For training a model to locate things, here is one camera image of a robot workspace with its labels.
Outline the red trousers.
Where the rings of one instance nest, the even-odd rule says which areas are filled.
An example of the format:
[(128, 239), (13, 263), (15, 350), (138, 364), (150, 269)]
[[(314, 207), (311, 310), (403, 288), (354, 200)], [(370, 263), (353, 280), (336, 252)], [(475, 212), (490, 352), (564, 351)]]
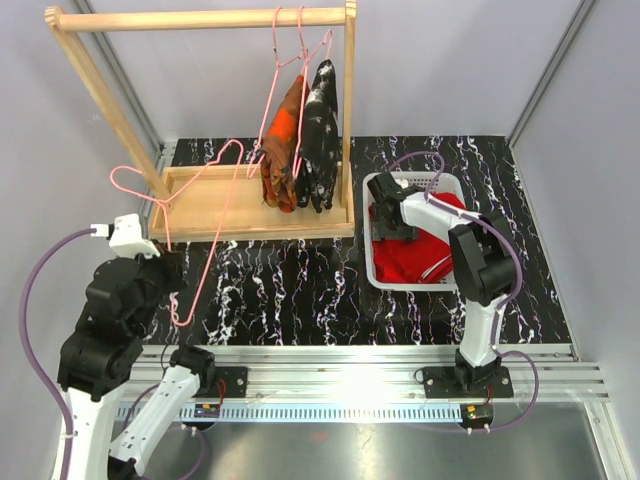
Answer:
[(438, 283), (453, 272), (449, 245), (452, 226), (415, 228), (419, 230), (419, 237), (414, 241), (373, 241), (375, 272), (382, 282)]

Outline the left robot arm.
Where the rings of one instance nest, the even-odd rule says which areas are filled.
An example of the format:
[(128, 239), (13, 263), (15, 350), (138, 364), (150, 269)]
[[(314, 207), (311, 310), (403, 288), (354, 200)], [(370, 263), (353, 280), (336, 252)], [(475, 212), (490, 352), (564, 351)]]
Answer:
[(118, 437), (111, 435), (156, 310), (184, 285), (176, 252), (117, 257), (96, 269), (75, 330), (61, 348), (57, 382), (70, 413), (62, 437), (72, 443), (56, 460), (62, 478), (141, 478), (181, 407), (215, 389), (213, 353), (182, 346), (142, 410)]

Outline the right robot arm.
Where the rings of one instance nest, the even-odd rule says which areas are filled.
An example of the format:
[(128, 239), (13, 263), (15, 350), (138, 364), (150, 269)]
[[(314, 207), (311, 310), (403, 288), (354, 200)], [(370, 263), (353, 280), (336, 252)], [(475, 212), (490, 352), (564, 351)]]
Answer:
[(367, 181), (373, 218), (384, 233), (406, 237), (411, 228), (445, 242), (453, 278), (466, 300), (465, 329), (454, 364), (421, 370), (429, 398), (511, 398), (513, 387), (498, 330), (506, 304), (519, 293), (522, 269), (511, 245), (508, 223), (498, 212), (481, 215), (441, 201), (427, 188), (403, 187), (390, 172)]

